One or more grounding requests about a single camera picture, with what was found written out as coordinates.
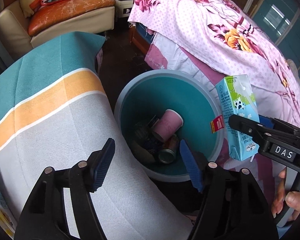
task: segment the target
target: white stripe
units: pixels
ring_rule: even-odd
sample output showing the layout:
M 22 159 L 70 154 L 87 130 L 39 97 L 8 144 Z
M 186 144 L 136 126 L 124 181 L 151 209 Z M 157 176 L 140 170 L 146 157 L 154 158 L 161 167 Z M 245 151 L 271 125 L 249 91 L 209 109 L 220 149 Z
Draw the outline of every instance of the white stripe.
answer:
M 294 15 L 294 17 L 292 18 L 289 26 L 284 30 L 282 35 L 274 43 L 276 46 L 278 46 L 281 43 L 281 41 L 283 41 L 283 39 L 287 36 L 288 32 L 292 29 L 292 27 L 294 26 L 294 24 L 298 20 L 299 16 L 300 16 L 300 9 L 298 8 L 298 10 L 296 11 L 296 14 Z
M 271 26 L 272 26 L 273 28 L 275 28 L 274 25 L 273 25 L 266 17 L 264 17 L 264 19 L 265 19 L 268 23 L 270 23 Z
M 36 124 L 41 123 L 42 121 L 48 119 L 49 117 L 53 116 L 54 114 L 56 114 L 57 112 L 59 112 L 60 110 L 64 109 L 66 106 L 70 105 L 71 103 L 73 103 L 76 100 L 79 100 L 80 98 L 83 98 L 87 95 L 92 95 L 92 94 L 101 94 L 104 95 L 106 97 L 106 94 L 98 91 L 98 90 L 94 90 L 94 91 L 88 91 L 85 92 L 83 94 L 80 94 L 78 96 L 76 96 L 75 98 L 72 98 L 71 100 L 67 101 L 66 103 L 64 103 L 63 105 L 59 106 L 56 110 L 52 111 L 51 113 L 45 115 L 44 117 L 38 119 L 37 121 L 25 126 L 24 128 L 21 128 L 20 130 L 16 131 L 1 147 L 0 147 L 0 151 L 9 143 L 13 140 L 13 138 L 15 138 L 18 134 L 22 133 L 23 131 L 35 126 Z
M 43 92 L 47 91 L 48 89 L 50 89 L 51 87 L 55 86 L 57 83 L 59 83 L 60 81 L 62 81 L 64 78 L 71 76 L 74 73 L 80 72 L 80 71 L 90 71 L 91 73 L 93 73 L 98 79 L 99 77 L 90 69 L 88 68 L 78 68 L 74 71 L 69 72 L 68 74 L 65 74 L 64 76 L 62 76 L 61 78 L 59 78 L 58 80 L 56 80 L 55 82 L 53 82 L 52 84 L 48 85 L 47 87 L 45 87 L 44 89 L 40 90 L 39 92 L 35 93 L 34 95 L 22 100 L 21 102 L 17 103 L 13 108 L 11 108 L 5 115 L 4 117 L 0 120 L 0 124 L 7 118 L 7 116 L 16 108 L 18 108 L 19 106 L 21 106 L 22 104 L 30 101 L 31 99 L 37 97 L 38 95 L 42 94 Z
M 275 10 L 277 12 L 277 14 L 279 14 L 281 16 L 282 19 L 284 18 L 284 14 L 276 6 L 272 5 L 271 8 L 273 10 Z

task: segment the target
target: dark floor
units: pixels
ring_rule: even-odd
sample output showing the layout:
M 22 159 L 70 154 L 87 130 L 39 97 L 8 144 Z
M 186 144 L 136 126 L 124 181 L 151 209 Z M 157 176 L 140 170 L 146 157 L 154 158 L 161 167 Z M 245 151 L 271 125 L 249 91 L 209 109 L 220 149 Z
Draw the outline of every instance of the dark floor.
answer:
M 129 42 L 129 26 L 118 22 L 108 32 L 109 40 L 103 45 L 103 62 L 100 79 L 112 110 L 120 92 L 133 78 L 151 70 L 144 62 L 144 55 Z
M 100 79 L 108 96 L 112 110 L 120 92 L 133 78 L 151 70 L 144 62 L 144 55 L 129 42 L 129 26 L 124 19 L 109 31 L 109 40 L 103 45 L 103 62 Z M 153 182 L 159 190 L 181 212 L 193 212 L 200 209 L 202 194 L 192 187 L 191 181 L 180 183 Z

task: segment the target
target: milk carton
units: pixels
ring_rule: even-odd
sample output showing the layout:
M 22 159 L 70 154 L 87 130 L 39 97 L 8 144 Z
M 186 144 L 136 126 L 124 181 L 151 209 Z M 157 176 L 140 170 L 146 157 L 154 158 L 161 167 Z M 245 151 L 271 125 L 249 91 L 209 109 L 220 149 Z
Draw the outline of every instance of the milk carton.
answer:
M 252 137 L 230 128 L 229 117 L 237 114 L 259 122 L 257 104 L 247 75 L 229 76 L 217 85 L 221 102 L 224 122 L 226 124 L 229 142 L 229 155 L 231 158 L 243 161 L 258 152 L 258 144 Z

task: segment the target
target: trash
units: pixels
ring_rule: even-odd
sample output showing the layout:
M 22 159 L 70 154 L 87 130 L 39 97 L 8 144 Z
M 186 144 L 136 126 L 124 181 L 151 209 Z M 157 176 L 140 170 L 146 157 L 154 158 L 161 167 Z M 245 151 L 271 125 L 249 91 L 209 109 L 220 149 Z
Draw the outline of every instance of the trash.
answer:
M 136 141 L 131 141 L 130 149 L 132 151 L 133 156 L 143 164 L 155 163 L 154 156 L 148 152 L 146 149 L 142 148 Z
M 162 142 L 167 141 L 181 126 L 183 119 L 176 111 L 167 109 L 160 120 L 153 126 L 153 135 Z
M 169 140 L 167 140 L 162 149 L 158 152 L 158 160 L 165 164 L 172 163 L 177 156 L 180 140 L 176 134 L 173 134 Z
M 13 239 L 16 231 L 17 222 L 14 219 L 11 211 L 4 198 L 0 193 L 0 226 Z
M 227 127 L 229 155 L 243 161 L 258 152 L 259 146 L 252 141 L 252 137 L 230 128 L 229 117 L 237 114 L 259 122 L 256 100 L 247 75 L 229 76 L 217 85 L 221 102 L 222 114 Z
M 133 139 L 129 144 L 133 155 L 143 164 L 155 161 L 164 164 L 172 163 L 176 159 L 179 138 L 175 134 L 170 135 L 168 139 L 166 136 L 170 134 L 171 130 L 176 131 L 182 125 L 181 116 L 171 109 L 166 110 L 161 119 L 155 115 L 149 122 L 142 120 L 136 123 Z M 162 137 L 154 132 L 154 129 L 157 129 Z

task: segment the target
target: screw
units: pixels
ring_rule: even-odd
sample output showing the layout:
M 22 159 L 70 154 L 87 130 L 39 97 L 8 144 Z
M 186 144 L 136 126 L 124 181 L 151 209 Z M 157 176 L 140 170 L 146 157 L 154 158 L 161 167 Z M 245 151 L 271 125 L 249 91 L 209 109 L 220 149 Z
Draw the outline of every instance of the screw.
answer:
M 53 171 L 52 167 L 47 167 L 47 168 L 44 169 L 45 174 L 49 174 L 52 171 Z
M 78 163 L 79 168 L 84 168 L 85 166 L 87 166 L 87 162 L 86 161 L 82 161 Z
M 208 163 L 208 166 L 210 167 L 210 168 L 216 168 L 218 165 L 215 163 L 215 162 L 209 162 Z
M 241 171 L 245 175 L 248 175 L 250 173 L 250 171 L 248 169 L 246 169 L 246 168 L 243 168 Z

